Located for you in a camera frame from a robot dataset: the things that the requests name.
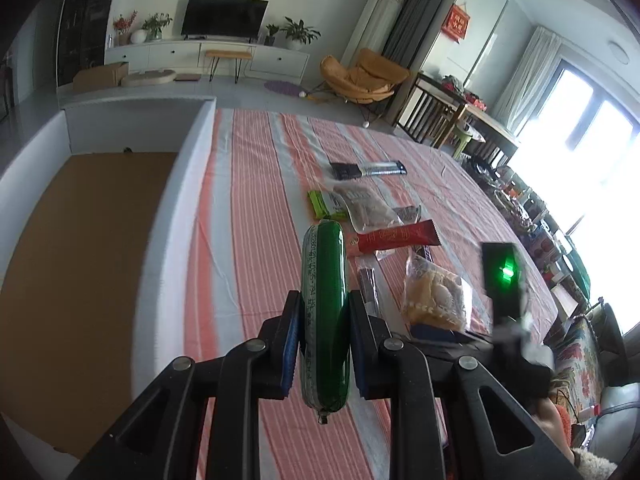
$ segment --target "television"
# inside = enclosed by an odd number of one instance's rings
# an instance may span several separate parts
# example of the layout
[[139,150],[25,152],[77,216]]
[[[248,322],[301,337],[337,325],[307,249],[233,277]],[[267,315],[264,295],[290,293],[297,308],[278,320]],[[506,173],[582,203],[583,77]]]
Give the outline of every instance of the television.
[[267,3],[264,0],[189,0],[182,35],[257,38]]

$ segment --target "metal screw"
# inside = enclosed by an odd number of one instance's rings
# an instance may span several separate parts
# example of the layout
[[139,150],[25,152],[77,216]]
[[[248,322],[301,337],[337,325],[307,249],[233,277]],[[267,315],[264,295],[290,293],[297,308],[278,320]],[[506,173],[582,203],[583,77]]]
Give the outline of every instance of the metal screw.
[[249,339],[245,345],[249,352],[259,352],[267,348],[267,345],[262,339]]
[[475,370],[478,368],[478,360],[471,355],[463,355],[460,359],[458,359],[458,364],[461,368],[465,370]]
[[393,352],[397,350],[402,350],[402,348],[404,347],[404,343],[401,340],[396,339],[395,337],[390,337],[388,339],[385,339],[385,342],[383,342],[383,345],[387,350],[391,350]]
[[177,357],[171,365],[177,372],[183,372],[191,368],[191,359],[188,357]]

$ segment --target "green sausage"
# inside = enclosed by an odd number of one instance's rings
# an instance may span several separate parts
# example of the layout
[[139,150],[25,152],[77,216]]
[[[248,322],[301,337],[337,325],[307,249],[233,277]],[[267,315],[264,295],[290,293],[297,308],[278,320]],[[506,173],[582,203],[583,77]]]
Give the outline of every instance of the green sausage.
[[344,237],[338,222],[322,220],[305,234],[302,248],[304,344],[302,396],[326,424],[349,393],[349,317]]

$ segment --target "ceiling light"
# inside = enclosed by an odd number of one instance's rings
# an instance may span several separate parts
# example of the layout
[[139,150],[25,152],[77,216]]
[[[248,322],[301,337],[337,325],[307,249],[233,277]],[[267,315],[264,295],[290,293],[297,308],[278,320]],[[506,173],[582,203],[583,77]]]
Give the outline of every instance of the ceiling light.
[[623,65],[629,64],[629,54],[625,52],[624,48],[619,46],[619,44],[617,44],[615,41],[609,41],[609,43],[607,44],[609,45],[613,57],[615,57]]

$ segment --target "wooden bench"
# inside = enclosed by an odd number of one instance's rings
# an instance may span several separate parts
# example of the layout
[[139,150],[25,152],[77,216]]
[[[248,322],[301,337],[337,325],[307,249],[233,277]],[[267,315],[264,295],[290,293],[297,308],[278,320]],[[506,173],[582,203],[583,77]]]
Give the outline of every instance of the wooden bench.
[[244,60],[251,60],[252,54],[250,50],[207,50],[204,53],[204,57],[211,58],[211,72],[209,74],[209,82],[213,79],[213,75],[216,73],[216,69],[218,68],[218,62],[220,59],[234,59],[236,60],[236,78],[234,82],[238,83],[238,78],[240,77],[240,68],[242,66],[242,62]]

